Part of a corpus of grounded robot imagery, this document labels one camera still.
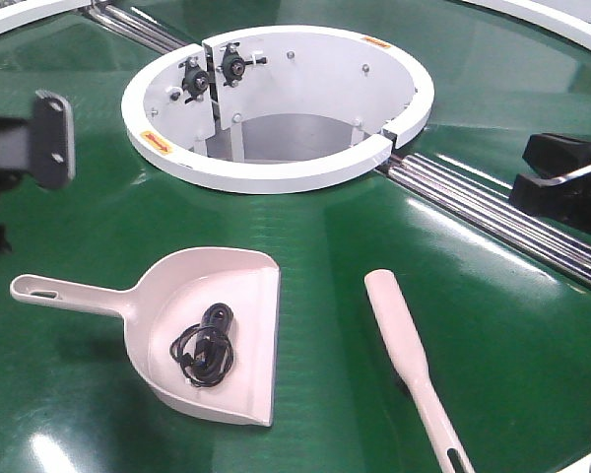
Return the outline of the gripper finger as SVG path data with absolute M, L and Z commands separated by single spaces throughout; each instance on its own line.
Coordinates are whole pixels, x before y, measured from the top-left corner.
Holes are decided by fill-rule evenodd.
M 539 178 L 518 174 L 508 202 L 519 211 L 591 234 L 591 172 Z
M 533 134 L 522 159 L 540 177 L 556 177 L 591 165 L 591 141 L 554 133 Z

